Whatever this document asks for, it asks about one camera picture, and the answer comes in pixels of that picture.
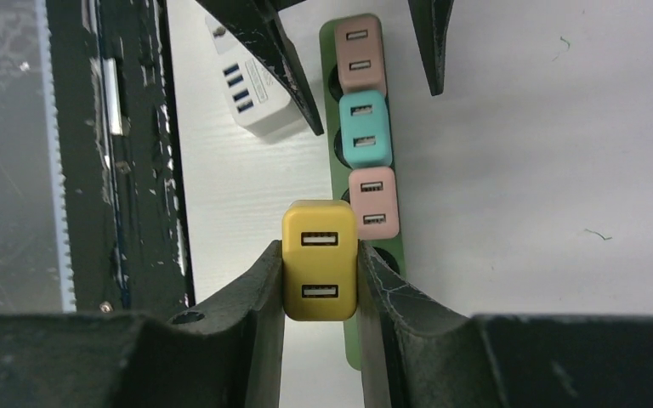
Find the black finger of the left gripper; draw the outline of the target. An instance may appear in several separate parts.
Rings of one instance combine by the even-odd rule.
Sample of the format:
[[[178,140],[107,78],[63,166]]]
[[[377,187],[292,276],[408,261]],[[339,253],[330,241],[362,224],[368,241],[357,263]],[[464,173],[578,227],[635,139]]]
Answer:
[[[197,0],[286,89],[316,136],[321,117],[298,52],[285,33],[279,12],[304,0]]]
[[[454,0],[408,0],[412,25],[432,96],[444,92],[446,36]]]

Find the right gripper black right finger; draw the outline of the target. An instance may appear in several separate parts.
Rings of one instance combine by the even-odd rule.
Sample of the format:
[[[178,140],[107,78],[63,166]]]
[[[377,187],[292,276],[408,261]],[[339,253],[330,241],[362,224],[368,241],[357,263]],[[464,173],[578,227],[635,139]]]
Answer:
[[[653,316],[461,315],[359,247],[368,407],[653,407]]]

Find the yellow plug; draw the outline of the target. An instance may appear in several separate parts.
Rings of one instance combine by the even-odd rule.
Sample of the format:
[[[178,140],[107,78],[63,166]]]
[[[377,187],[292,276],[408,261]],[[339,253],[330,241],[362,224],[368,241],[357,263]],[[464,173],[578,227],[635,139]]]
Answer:
[[[358,236],[346,201],[295,201],[282,219],[281,249],[288,317],[345,321],[355,314]]]

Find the long white power strip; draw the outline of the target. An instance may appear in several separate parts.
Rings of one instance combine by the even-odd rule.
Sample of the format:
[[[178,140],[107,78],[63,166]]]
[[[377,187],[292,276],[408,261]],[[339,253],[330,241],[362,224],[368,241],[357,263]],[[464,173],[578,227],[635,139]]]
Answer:
[[[237,125],[259,137],[283,133],[302,120],[286,89],[212,15],[205,15],[223,80],[222,90]]]

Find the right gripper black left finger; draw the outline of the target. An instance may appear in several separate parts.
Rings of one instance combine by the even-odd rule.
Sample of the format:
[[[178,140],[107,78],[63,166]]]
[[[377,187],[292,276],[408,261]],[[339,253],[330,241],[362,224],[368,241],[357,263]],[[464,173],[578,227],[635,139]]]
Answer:
[[[281,243],[161,321],[141,313],[0,314],[0,407],[276,407]]]

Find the dark green power strip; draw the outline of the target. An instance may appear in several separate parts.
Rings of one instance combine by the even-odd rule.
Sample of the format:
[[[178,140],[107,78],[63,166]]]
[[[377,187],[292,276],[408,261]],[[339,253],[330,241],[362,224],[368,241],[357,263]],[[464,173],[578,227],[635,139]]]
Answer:
[[[349,205],[349,174],[355,170],[344,160],[341,144],[339,100],[347,93],[338,80],[334,27],[342,19],[327,22],[320,30],[321,66],[324,79],[326,135],[329,144],[332,195]],[[400,232],[392,239],[367,241],[388,266],[397,274],[404,273],[405,260]]]

